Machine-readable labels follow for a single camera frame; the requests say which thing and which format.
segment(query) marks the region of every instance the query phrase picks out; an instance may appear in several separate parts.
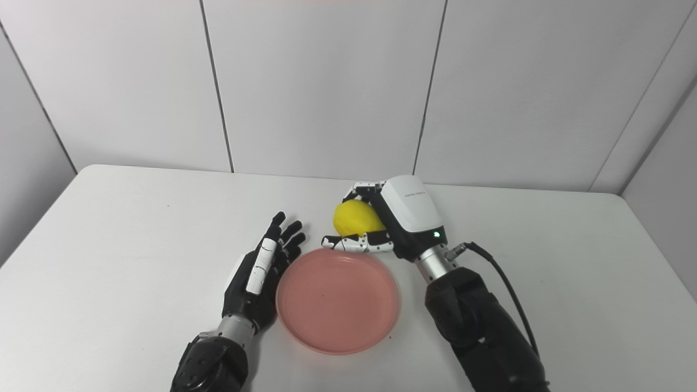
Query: robotic finger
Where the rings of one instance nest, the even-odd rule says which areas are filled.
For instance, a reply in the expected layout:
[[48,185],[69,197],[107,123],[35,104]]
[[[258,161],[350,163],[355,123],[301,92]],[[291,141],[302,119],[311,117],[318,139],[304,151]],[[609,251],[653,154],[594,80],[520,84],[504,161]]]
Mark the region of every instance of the robotic finger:
[[387,230],[367,232],[362,236],[324,236],[322,246],[354,253],[390,252],[395,248]]

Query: white robotic hand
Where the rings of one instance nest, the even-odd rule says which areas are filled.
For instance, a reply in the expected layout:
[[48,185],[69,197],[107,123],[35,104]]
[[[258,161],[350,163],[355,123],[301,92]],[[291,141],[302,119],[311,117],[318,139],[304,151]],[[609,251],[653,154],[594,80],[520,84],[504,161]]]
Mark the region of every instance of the white robotic hand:
[[401,259],[415,262],[427,281],[457,267],[461,252],[449,251],[443,221],[426,187],[416,176],[397,176],[377,183],[359,182],[344,197],[370,204],[385,225],[382,232],[363,236],[325,236],[322,246],[347,252],[393,250]]

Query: black cable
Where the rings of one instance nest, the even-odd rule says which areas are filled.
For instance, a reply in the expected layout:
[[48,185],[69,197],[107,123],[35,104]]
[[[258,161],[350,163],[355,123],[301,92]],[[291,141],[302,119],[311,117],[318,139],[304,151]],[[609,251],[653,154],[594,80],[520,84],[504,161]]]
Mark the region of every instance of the black cable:
[[508,289],[508,293],[510,294],[511,299],[513,299],[513,304],[515,304],[516,309],[518,310],[518,314],[521,316],[521,320],[523,321],[523,327],[525,327],[525,332],[528,334],[530,347],[533,348],[533,351],[535,352],[535,354],[537,354],[537,358],[539,358],[539,351],[537,350],[537,342],[535,341],[535,335],[533,335],[533,329],[530,327],[530,323],[528,322],[528,318],[525,316],[523,306],[521,305],[520,300],[518,300],[516,291],[513,290],[513,286],[511,285],[511,282],[508,280],[508,277],[506,277],[506,274],[503,273],[503,269],[500,265],[498,265],[496,260],[493,259],[491,253],[487,252],[481,246],[477,245],[474,242],[463,242],[463,244],[467,249],[472,250],[474,253],[477,253],[479,256],[482,256],[482,258],[491,263],[496,272],[498,272],[498,275],[501,277],[501,280],[503,280],[503,284],[506,286],[506,289]]

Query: black arm cover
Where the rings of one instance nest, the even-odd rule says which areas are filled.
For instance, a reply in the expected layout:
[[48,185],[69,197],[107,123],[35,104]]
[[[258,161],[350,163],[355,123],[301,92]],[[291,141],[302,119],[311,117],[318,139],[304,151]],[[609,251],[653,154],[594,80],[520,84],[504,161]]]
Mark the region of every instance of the black arm cover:
[[197,336],[179,361],[170,392],[239,392],[248,373],[247,354],[237,343]]
[[441,276],[426,307],[475,391],[548,391],[542,362],[479,274],[461,267]]

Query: panel seam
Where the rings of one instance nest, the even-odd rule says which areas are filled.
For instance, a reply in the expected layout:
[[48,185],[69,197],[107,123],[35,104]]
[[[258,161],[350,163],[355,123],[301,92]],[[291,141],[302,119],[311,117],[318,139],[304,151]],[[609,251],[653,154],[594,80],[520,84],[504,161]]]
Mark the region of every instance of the panel seam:
[[416,144],[416,154],[414,155],[414,166],[411,170],[411,175],[416,174],[416,162],[419,160],[419,150],[421,149],[421,139],[424,137],[424,127],[426,126],[426,113],[429,109],[429,100],[431,98],[431,87],[434,83],[434,73],[436,72],[436,62],[438,60],[438,50],[441,47],[441,37],[443,36],[443,24],[445,23],[445,12],[447,11],[447,2],[443,4],[443,15],[441,16],[441,27],[438,29],[438,40],[436,41],[436,52],[434,54],[434,62],[431,66],[431,77],[429,79],[429,88],[426,92],[426,103],[424,104],[424,115],[421,118],[421,129],[419,131],[419,141]]
[[230,138],[227,134],[227,122],[225,121],[225,111],[220,98],[220,86],[218,85],[217,71],[215,69],[215,59],[213,58],[213,46],[210,44],[210,32],[208,31],[208,19],[206,19],[206,9],[204,0],[199,0],[201,6],[201,17],[204,21],[204,32],[206,33],[206,46],[208,47],[208,58],[210,59],[210,70],[213,73],[213,84],[215,85],[215,96],[218,101],[218,110],[220,111],[220,122],[222,123],[222,132],[225,137],[225,149],[227,150],[227,159],[230,162],[230,172],[235,172],[235,167],[232,164],[232,152],[230,151]]
[[631,122],[631,119],[634,117],[636,110],[639,108],[639,105],[641,105],[641,101],[643,101],[644,97],[646,96],[646,93],[649,91],[649,88],[651,87],[651,84],[653,84],[654,80],[656,79],[656,75],[658,75],[658,72],[661,70],[661,67],[663,66],[664,62],[668,58],[668,54],[671,53],[671,50],[672,50],[673,46],[675,45],[677,38],[680,37],[680,33],[682,33],[682,29],[685,27],[685,24],[689,20],[690,15],[692,15],[692,12],[694,11],[695,6],[697,6],[697,1],[695,1],[695,3],[692,4],[692,8],[690,8],[690,11],[687,13],[687,17],[685,18],[685,20],[682,21],[680,28],[677,30],[677,34],[673,38],[673,41],[671,42],[670,46],[668,46],[668,50],[666,50],[666,53],[663,55],[663,59],[661,59],[661,63],[659,63],[658,68],[656,68],[653,76],[651,77],[648,84],[646,85],[646,88],[644,89],[643,93],[639,97],[639,100],[637,101],[636,105],[634,106],[634,109],[631,111],[631,114],[629,115],[627,122],[625,122],[624,128],[622,128],[622,132],[620,132],[620,135],[615,140],[615,143],[613,144],[612,149],[610,149],[610,152],[608,153],[607,157],[605,157],[603,164],[600,165],[600,169],[598,170],[598,173],[595,175],[595,178],[590,183],[590,186],[588,186],[588,190],[586,192],[590,192],[590,190],[593,189],[593,186],[595,185],[596,181],[598,181],[598,177],[600,177],[600,173],[602,173],[603,169],[605,168],[605,165],[607,164],[608,160],[610,159],[610,156],[612,156],[613,151],[615,151],[615,148],[617,147],[620,140],[622,139],[622,136],[624,135],[625,131],[627,130],[627,126],[629,125],[629,122]]
[[38,102],[39,107],[41,108],[41,111],[43,112],[44,117],[46,118],[46,121],[48,122],[48,125],[51,128],[51,131],[53,132],[53,135],[55,136],[56,140],[58,141],[58,145],[61,147],[63,154],[65,154],[66,159],[68,160],[68,164],[70,165],[70,168],[72,169],[72,172],[77,175],[77,170],[75,169],[75,164],[72,162],[72,158],[68,154],[68,150],[66,149],[65,144],[63,144],[63,140],[61,139],[61,136],[58,134],[56,127],[53,125],[53,121],[51,121],[51,117],[48,115],[48,112],[46,111],[46,107],[43,105],[41,98],[39,97],[38,93],[36,92],[36,88],[34,87],[34,83],[29,78],[29,74],[26,72],[26,68],[24,67],[24,64],[22,63],[20,56],[17,54],[17,50],[15,49],[15,46],[12,44],[12,40],[10,39],[10,36],[7,34],[7,31],[5,30],[5,26],[3,26],[2,21],[0,21],[0,30],[2,30],[3,36],[5,36],[5,39],[7,40],[8,44],[10,45],[10,50],[15,55],[15,58],[17,59],[17,63],[20,65],[20,69],[22,69],[22,73],[24,74],[24,78],[26,79],[27,83],[29,83],[29,88],[31,88],[31,92],[34,94],[34,98],[36,98],[36,101]]

